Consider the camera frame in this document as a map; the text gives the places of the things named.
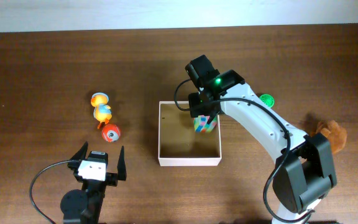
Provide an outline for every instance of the stuffed animal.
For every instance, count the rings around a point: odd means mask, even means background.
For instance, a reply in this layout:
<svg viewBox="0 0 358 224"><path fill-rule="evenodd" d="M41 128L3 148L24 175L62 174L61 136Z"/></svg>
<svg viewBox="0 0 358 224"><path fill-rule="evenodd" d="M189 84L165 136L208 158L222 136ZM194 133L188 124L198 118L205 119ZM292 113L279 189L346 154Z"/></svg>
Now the stuffed animal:
<svg viewBox="0 0 358 224"><path fill-rule="evenodd" d="M317 125L317 130L315 133L312 133L312 136L321 133L325 136L330 145L331 151L333 154L341 151L346 144L347 131L341 127L336 121L320 121Z"/></svg>

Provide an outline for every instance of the red ball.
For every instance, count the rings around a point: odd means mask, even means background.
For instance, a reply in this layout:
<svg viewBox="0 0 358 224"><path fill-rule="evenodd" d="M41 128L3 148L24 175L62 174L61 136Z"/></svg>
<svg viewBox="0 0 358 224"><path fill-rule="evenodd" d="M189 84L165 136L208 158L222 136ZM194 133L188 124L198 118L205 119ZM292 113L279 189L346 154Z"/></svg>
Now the red ball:
<svg viewBox="0 0 358 224"><path fill-rule="evenodd" d="M115 124L107 124L102 129L102 137L107 142L114 142L121 136L121 131Z"/></svg>

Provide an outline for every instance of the white box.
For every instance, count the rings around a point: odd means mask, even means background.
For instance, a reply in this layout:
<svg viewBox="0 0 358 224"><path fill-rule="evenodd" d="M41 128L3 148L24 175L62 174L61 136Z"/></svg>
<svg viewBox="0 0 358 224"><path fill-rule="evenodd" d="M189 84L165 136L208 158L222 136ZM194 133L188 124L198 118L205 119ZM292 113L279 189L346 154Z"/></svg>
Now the white box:
<svg viewBox="0 0 358 224"><path fill-rule="evenodd" d="M179 101L188 108L188 101ZM174 101L160 101L158 113L158 161L161 166L217 166L222 159L221 125L210 133L196 133L189 111Z"/></svg>

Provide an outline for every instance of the yellow duck toy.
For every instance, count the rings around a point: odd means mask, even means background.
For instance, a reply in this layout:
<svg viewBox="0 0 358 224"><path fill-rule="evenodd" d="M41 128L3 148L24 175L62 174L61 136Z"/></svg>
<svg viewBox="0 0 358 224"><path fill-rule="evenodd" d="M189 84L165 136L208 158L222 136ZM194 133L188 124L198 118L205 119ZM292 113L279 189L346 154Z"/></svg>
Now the yellow duck toy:
<svg viewBox="0 0 358 224"><path fill-rule="evenodd" d="M112 115L111 107L107 105L109 97L104 93L95 93L92 95L91 105L94 107L93 116L100 122L98 129L100 129L102 123L108 124Z"/></svg>

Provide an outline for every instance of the colorful cube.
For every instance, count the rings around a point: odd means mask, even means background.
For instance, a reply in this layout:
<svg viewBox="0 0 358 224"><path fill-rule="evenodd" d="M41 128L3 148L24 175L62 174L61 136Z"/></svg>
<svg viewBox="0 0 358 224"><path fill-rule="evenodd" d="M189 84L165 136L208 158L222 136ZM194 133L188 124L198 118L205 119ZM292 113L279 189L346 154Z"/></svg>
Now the colorful cube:
<svg viewBox="0 0 358 224"><path fill-rule="evenodd" d="M209 116L198 116L197 118L194 118L194 130L197 133L210 133L216 126L216 123L218 122L217 117L215 117L210 124L207 124Z"/></svg>

